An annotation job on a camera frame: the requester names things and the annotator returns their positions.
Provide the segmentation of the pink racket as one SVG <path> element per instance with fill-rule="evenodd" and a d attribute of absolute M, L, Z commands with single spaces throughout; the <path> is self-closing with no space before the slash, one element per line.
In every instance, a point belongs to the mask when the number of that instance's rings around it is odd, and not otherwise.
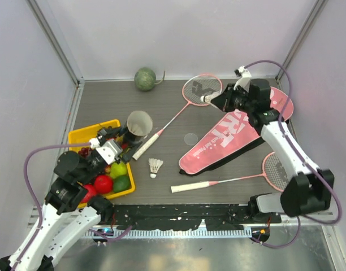
<path fill-rule="evenodd" d="M 143 153 L 159 138 L 164 130 L 189 106 L 196 107 L 207 106 L 201 101 L 201 96 L 209 95 L 223 88 L 222 82 L 216 76 L 203 73 L 189 79 L 182 87 L 181 93 L 186 105 L 159 131 L 153 134 L 133 155 L 134 160 L 138 160 Z"/>
<path fill-rule="evenodd" d="M 264 178 L 266 182 L 273 189 L 280 192 L 283 192 L 283 190 L 287 187 L 289 183 L 287 174 L 280 160 L 278 159 L 276 153 L 271 152 L 263 159 L 260 174 L 244 176 L 239 178 L 232 178 L 232 179 L 221 180 L 221 181 L 202 181 L 202 182 L 196 182 L 196 183 L 189 183 L 186 185 L 171 186 L 171 192 L 174 194 L 174 193 L 179 193 L 183 191 L 203 189 L 203 188 L 214 186 L 220 183 L 248 180 L 248 179 L 259 178 L 259 177 Z"/>

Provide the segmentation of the yellow plastic tray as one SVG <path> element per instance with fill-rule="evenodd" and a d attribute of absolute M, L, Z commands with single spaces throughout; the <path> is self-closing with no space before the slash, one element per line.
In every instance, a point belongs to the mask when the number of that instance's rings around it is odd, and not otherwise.
<path fill-rule="evenodd" d="M 120 122 L 117 119 L 113 119 L 113 120 L 106 121 L 106 122 L 103 122 L 103 123 L 94 124 L 94 125 L 91 125 L 91 126 L 87 126 L 87 127 L 84 127 L 84 128 L 73 130 L 73 131 L 69 132 L 69 134 L 68 134 L 68 143 L 70 143 L 70 144 L 81 144 L 81 143 L 84 143 L 84 142 L 88 142 L 91 138 L 94 138 L 94 137 L 97 136 L 97 132 L 102 127 L 118 128 L 118 127 L 120 127 Z M 108 166 L 109 165 L 105 166 L 104 169 L 101 172 L 99 172 L 96 176 L 94 176 L 92 178 L 92 180 L 90 182 L 88 182 L 88 184 L 93 185 L 95 179 L 99 175 L 107 175 L 107 176 L 109 176 L 109 174 L 106 173 L 106 171 L 105 171 L 106 167 L 108 167 Z M 131 188 L 126 190 L 126 191 L 122 191 L 120 193 L 114 193 L 113 189 L 112 189 L 107 194 L 98 194 L 98 195 L 102 195 L 106 199 L 112 200 L 112 199 L 115 199 L 115 198 L 126 196 L 126 195 L 131 194 L 131 193 L 133 193 L 135 191 L 136 186 L 135 186 L 135 182 L 134 182 L 131 166 L 130 166 L 129 163 L 127 163 L 126 166 L 127 166 L 127 170 L 128 170 L 128 173 L 126 174 L 126 176 L 128 176 L 129 179 L 130 179 Z M 87 204 L 88 203 L 83 203 L 83 204 L 79 203 L 78 207 L 79 208 L 83 208 L 83 207 L 86 207 Z"/>

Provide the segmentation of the red grape bunch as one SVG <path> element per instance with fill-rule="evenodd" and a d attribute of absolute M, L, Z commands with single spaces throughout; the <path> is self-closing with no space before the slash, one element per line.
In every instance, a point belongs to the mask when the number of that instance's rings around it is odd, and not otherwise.
<path fill-rule="evenodd" d="M 87 158 L 90 153 L 91 153 L 92 149 L 90 147 L 82 147 L 77 153 L 83 157 L 83 158 Z"/>

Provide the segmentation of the black shuttlecock tube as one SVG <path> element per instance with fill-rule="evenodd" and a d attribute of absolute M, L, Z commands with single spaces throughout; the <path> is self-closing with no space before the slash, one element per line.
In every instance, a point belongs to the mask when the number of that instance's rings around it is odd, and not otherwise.
<path fill-rule="evenodd" d="M 123 137 L 123 143 L 137 145 L 153 128 L 153 120 L 145 111 L 133 111 L 122 126 L 119 135 Z"/>

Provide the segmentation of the clear tube lid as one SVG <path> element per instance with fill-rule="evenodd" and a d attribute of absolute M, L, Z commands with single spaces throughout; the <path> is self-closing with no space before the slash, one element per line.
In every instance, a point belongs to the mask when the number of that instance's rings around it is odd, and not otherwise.
<path fill-rule="evenodd" d="M 196 134 L 194 134 L 194 133 L 187 133 L 184 136 L 184 142 L 188 146 L 194 146 L 198 142 L 198 136 Z"/>

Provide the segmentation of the white shuttlecock bottom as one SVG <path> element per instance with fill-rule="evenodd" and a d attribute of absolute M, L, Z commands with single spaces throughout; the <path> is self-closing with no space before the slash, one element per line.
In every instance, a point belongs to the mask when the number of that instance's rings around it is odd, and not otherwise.
<path fill-rule="evenodd" d="M 148 163 L 150 166 L 150 177 L 156 178 L 160 167 L 163 165 L 163 160 L 155 159 L 155 158 L 149 158 Z"/>

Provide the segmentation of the white shuttlecock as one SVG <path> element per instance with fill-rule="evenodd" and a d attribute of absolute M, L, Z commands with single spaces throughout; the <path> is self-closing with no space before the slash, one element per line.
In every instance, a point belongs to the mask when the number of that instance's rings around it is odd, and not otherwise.
<path fill-rule="evenodd" d="M 142 128 L 139 124 L 132 124 L 129 131 L 135 136 L 144 136 L 145 128 Z"/>
<path fill-rule="evenodd" d="M 210 104 L 214 98 L 220 95 L 221 93 L 219 91 L 216 91 L 216 92 L 213 92 L 212 94 L 201 96 L 200 100 L 202 103 Z"/>
<path fill-rule="evenodd" d="M 155 159 L 155 158 L 149 158 L 148 163 L 150 166 L 150 177 L 156 178 L 160 167 L 163 165 L 163 160 Z"/>

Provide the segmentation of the red apple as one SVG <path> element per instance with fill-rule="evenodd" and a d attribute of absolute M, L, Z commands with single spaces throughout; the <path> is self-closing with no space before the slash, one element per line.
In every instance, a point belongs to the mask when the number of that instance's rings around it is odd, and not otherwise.
<path fill-rule="evenodd" d="M 113 189 L 113 180 L 107 175 L 99 175 L 93 186 L 99 194 L 107 194 Z"/>

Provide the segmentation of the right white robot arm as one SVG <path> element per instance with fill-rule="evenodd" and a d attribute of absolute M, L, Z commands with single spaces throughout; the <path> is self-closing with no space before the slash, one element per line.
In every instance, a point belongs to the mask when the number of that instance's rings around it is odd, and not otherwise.
<path fill-rule="evenodd" d="M 281 162 L 289 183 L 280 195 L 283 212 L 289 217 L 326 211 L 334 195 L 334 174 L 310 159 L 288 130 L 283 111 L 271 105 L 271 86 L 267 80 L 253 79 L 244 89 L 241 82 L 224 91 L 201 97 L 201 101 L 223 112 L 246 113 L 249 124 L 267 142 Z"/>

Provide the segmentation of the yellow-green pear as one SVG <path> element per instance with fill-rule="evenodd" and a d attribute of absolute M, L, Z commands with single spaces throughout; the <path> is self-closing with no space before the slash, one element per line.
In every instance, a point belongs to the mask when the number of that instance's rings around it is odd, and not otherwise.
<path fill-rule="evenodd" d="M 109 176 L 116 179 L 120 176 L 125 176 L 128 173 L 127 166 L 124 163 L 112 163 Z"/>

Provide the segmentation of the green melon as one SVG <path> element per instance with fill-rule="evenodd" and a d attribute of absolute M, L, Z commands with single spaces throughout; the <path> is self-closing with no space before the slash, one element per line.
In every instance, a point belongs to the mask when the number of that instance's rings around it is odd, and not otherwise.
<path fill-rule="evenodd" d="M 151 68 L 142 67 L 135 73 L 135 87 L 140 91 L 150 91 L 165 80 L 165 75 L 166 71 L 163 72 L 162 78 L 157 81 L 156 74 Z"/>

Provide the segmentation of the pink racket lower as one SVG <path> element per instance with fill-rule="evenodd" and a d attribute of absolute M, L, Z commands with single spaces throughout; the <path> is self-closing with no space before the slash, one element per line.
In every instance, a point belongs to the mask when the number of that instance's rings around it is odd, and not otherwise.
<path fill-rule="evenodd" d="M 280 160 L 278 159 L 276 153 L 271 152 L 263 159 L 260 174 L 244 176 L 239 178 L 232 178 L 232 179 L 221 180 L 221 181 L 202 181 L 202 182 L 196 182 L 196 183 L 189 183 L 186 185 L 171 186 L 171 192 L 174 194 L 174 193 L 179 193 L 183 191 L 203 189 L 203 188 L 214 186 L 220 183 L 248 180 L 248 179 L 259 178 L 259 177 L 264 178 L 266 182 L 273 189 L 280 192 L 283 192 L 283 190 L 287 187 L 289 183 L 287 174 Z"/>

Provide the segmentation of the red pepper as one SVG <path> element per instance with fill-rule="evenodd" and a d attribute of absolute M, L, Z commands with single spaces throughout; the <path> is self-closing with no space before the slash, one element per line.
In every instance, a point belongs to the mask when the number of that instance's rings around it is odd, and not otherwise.
<path fill-rule="evenodd" d="M 98 195 L 96 188 L 91 184 L 84 185 L 83 188 L 85 188 L 88 192 L 81 200 L 81 204 L 89 202 L 92 197 Z"/>

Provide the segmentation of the green lime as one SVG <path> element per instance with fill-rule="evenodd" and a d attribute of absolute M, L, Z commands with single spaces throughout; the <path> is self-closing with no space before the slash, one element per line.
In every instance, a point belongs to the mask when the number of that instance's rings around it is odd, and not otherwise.
<path fill-rule="evenodd" d="M 131 188 L 131 182 L 128 176 L 119 176 L 114 180 L 113 192 L 120 193 Z"/>

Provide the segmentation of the pink racket upper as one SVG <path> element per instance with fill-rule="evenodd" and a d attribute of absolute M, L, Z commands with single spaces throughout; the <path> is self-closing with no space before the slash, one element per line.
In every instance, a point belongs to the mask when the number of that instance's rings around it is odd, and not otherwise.
<path fill-rule="evenodd" d="M 159 138 L 164 130 L 189 106 L 196 107 L 207 106 L 201 101 L 201 96 L 209 95 L 223 88 L 222 82 L 216 76 L 203 73 L 189 79 L 182 87 L 181 93 L 186 105 L 159 131 L 153 134 L 133 155 L 134 160 L 138 160 L 143 153 Z"/>

